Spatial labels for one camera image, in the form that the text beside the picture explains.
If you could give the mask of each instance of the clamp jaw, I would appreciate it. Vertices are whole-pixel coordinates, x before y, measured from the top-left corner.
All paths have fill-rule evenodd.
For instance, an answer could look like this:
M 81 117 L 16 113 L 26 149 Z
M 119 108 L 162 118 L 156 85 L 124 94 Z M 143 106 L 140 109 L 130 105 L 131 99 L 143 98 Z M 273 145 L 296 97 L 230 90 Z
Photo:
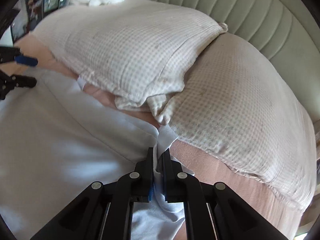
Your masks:
M 225 183 L 199 182 L 170 159 L 169 150 L 160 158 L 165 199 L 183 202 L 188 240 L 287 240 Z
M 153 189 L 153 148 L 134 172 L 117 182 L 89 185 L 31 240 L 128 240 L 134 202 L 148 203 Z
M 32 57 L 25 57 L 19 48 L 0 46 L 0 64 L 15 61 L 19 64 L 34 67 L 38 64 L 38 60 Z M 37 84 L 34 77 L 21 75 L 8 76 L 0 70 L 0 100 L 4 100 L 6 95 L 15 87 L 33 88 Z

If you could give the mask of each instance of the white sheet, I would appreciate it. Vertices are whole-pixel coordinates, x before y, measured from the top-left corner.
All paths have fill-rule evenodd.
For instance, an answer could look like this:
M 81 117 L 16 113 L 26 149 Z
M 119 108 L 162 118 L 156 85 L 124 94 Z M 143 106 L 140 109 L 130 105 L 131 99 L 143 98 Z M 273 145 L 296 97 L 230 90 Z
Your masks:
M 18 240 L 30 239 L 92 182 L 133 171 L 149 147 L 156 153 L 158 137 L 154 126 L 102 106 L 75 80 L 37 69 L 26 74 L 37 86 L 0 102 L 0 213 Z M 164 141 L 164 148 L 171 143 Z M 174 237 L 183 205 L 163 200 L 134 205 L 133 240 Z
M 167 94 L 183 90 L 201 51 L 227 30 L 191 8 L 125 0 L 60 9 L 32 34 L 84 80 L 116 95 L 118 109 L 161 111 Z

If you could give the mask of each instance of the white checkered fabric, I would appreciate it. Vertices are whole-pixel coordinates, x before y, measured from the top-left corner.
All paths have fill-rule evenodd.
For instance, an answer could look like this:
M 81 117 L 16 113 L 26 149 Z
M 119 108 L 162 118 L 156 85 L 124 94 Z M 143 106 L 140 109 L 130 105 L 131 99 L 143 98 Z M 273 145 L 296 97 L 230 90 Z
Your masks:
M 182 91 L 184 73 L 226 31 L 190 8 L 126 0 L 58 10 L 33 34 L 81 78 L 115 94 L 119 109 L 140 110 L 147 98 L 162 109 L 166 94 Z
M 305 210 L 316 186 L 310 117 L 273 65 L 247 41 L 219 36 L 157 117 L 183 140 L 266 183 Z

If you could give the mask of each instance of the blue handle grip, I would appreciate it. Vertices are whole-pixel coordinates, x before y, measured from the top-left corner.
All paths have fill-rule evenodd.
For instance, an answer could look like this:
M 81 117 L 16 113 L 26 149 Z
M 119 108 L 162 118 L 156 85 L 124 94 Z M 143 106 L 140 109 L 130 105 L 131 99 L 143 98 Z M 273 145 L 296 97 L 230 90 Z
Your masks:
M 21 55 L 15 57 L 14 60 L 19 64 L 27 65 L 30 67 L 35 67 L 36 65 L 38 65 L 38 60 L 33 57 L 26 57 Z

